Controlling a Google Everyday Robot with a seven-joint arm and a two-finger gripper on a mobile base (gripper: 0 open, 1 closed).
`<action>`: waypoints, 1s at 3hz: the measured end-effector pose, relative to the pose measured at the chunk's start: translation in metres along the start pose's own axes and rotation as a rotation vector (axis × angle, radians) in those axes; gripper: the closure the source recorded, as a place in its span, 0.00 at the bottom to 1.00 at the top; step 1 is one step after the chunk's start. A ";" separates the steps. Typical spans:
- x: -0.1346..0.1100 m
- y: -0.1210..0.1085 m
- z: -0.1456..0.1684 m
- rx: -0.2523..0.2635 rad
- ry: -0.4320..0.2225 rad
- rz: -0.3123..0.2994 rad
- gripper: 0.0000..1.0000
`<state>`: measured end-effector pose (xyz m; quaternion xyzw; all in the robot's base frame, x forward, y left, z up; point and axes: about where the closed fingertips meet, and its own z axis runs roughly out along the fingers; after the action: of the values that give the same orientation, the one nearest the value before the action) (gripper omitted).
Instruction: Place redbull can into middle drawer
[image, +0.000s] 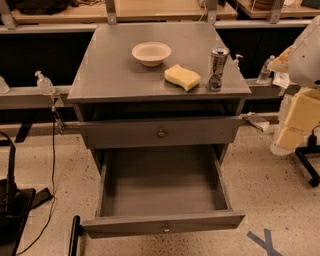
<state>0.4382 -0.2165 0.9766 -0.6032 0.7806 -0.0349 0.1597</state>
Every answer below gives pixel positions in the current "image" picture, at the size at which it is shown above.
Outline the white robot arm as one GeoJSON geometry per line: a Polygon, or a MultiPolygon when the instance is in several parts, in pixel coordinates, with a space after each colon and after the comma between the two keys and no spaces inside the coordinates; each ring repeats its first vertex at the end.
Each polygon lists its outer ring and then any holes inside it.
{"type": "Polygon", "coordinates": [[[293,153],[320,122],[320,16],[268,68],[275,73],[287,73],[289,80],[301,87],[281,102],[279,127],[270,150],[283,156],[293,153]]]}

